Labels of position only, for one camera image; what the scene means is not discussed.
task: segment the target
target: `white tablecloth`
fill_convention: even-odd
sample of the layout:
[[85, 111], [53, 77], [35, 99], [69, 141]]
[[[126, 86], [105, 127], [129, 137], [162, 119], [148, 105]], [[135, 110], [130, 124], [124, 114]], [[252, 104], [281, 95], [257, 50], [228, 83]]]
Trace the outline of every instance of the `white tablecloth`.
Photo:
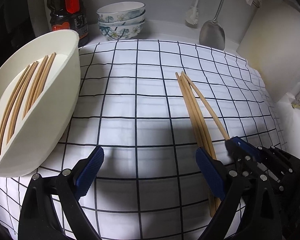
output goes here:
[[[210, 221], [207, 186], [175, 72], [185, 71], [230, 137], [284, 147], [274, 103], [246, 60], [195, 44], [114, 41], [80, 49], [81, 90], [73, 117], [47, 160], [31, 174], [0, 178], [0, 221], [18, 238], [31, 176], [57, 175], [96, 145], [104, 163], [80, 204], [103, 239], [197, 239]], [[224, 140], [198, 99], [218, 160], [231, 164]], [[75, 238], [54, 204], [66, 235]], [[238, 207], [228, 235], [240, 222]]]

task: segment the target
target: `floral bowl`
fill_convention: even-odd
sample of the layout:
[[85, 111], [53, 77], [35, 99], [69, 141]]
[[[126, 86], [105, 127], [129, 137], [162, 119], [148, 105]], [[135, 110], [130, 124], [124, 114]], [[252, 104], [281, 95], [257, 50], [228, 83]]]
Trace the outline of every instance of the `floral bowl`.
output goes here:
[[100, 23], [99, 29], [103, 36], [105, 36], [109, 41], [117, 40], [127, 40], [134, 36], [137, 36], [141, 30], [143, 22], [133, 25], [124, 25], [124, 26], [102, 26]]
[[139, 17], [146, 6], [141, 2], [118, 2], [98, 9], [98, 21], [103, 23], [123, 22]]
[[114, 23], [104, 23], [104, 22], [99, 22], [99, 25], [101, 26], [127, 26], [127, 25], [132, 25], [132, 24], [137, 24], [141, 23], [145, 19], [145, 14], [146, 10], [139, 16], [130, 20], [122, 21], [122, 22], [114, 22]]

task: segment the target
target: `dark bottle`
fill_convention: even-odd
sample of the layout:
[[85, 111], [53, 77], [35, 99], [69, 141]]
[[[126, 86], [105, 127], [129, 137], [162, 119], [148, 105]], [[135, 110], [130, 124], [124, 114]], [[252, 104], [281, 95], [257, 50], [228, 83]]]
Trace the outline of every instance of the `dark bottle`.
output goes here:
[[51, 10], [52, 31], [71, 29], [79, 34], [79, 47], [89, 41], [88, 25], [82, 0], [47, 0]]

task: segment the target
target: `blue gripper pad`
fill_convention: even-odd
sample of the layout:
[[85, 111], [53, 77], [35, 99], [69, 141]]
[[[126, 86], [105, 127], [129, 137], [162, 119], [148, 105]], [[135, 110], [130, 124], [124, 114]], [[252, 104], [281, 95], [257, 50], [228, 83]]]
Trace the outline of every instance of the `blue gripper pad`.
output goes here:
[[82, 169], [81, 173], [75, 181], [76, 192], [74, 196], [76, 200], [79, 200], [81, 197], [85, 196], [88, 193], [93, 180], [95, 179], [101, 165], [103, 164], [104, 157], [105, 155], [103, 149], [101, 147], [96, 147], [87, 158], [88, 163]]
[[233, 141], [236, 145], [238, 145], [242, 150], [244, 150], [245, 152], [247, 152], [251, 156], [253, 156], [255, 158], [256, 162], [261, 163], [259, 150], [257, 148], [255, 148], [250, 143], [245, 142], [244, 140], [242, 140], [241, 138], [239, 138], [237, 136], [231, 138], [230, 140]]
[[212, 158], [207, 155], [204, 149], [198, 148], [195, 152], [195, 160], [213, 195], [223, 200], [226, 197], [224, 181], [212, 164]]

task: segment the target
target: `bowl rim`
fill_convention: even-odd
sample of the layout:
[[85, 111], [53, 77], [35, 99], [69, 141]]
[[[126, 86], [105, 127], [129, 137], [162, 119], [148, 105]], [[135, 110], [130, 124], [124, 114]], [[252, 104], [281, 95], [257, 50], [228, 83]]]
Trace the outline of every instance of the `bowl rim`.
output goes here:
[[132, 20], [135, 20], [135, 19], [137, 19], [137, 18], [142, 18], [143, 17], [143, 20], [145, 19], [145, 13], [146, 13], [146, 10], [144, 10], [144, 12], [140, 15], [140, 16], [138, 16], [138, 17], [135, 17], [135, 18], [132, 18], [132, 19], [129, 19], [129, 20], [125, 20], [125, 21], [122, 21], [122, 22], [113, 22], [113, 23], [105, 23], [105, 24], [119, 24], [119, 23], [126, 23], [126, 22], [128, 22], [128, 21], [132, 21]]
[[[127, 2], [133, 2], [133, 3], [140, 3], [140, 4], [143, 4], [143, 6], [141, 7], [138, 7], [138, 8], [134, 8], [134, 9], [131, 9], [131, 10], [125, 10], [125, 11], [117, 11], [117, 12], [100, 12], [100, 10], [106, 6], [109, 6], [109, 5], [113, 5], [113, 4], [119, 4], [119, 3], [127, 3]], [[110, 3], [110, 4], [107, 4], [105, 6], [102, 6], [101, 8], [99, 8], [97, 10], [97, 14], [111, 14], [111, 13], [123, 13], [123, 12], [130, 12], [130, 11], [135, 11], [135, 10], [138, 10], [138, 9], [142, 9], [143, 7], [145, 7], [146, 5], [142, 2], [136, 2], [136, 1], [124, 1], [124, 2], [116, 2], [116, 3]]]
[[146, 22], [146, 19], [143, 19], [143, 21], [141, 23], [135, 23], [135, 24], [130, 24], [130, 25], [120, 25], [120, 26], [115, 26], [115, 25], [112, 25], [112, 26], [104, 26], [102, 25], [102, 23], [100, 24], [100, 22], [98, 22], [98, 26], [101, 26], [101, 27], [130, 27], [130, 26], [136, 26], [136, 25], [142, 25]]

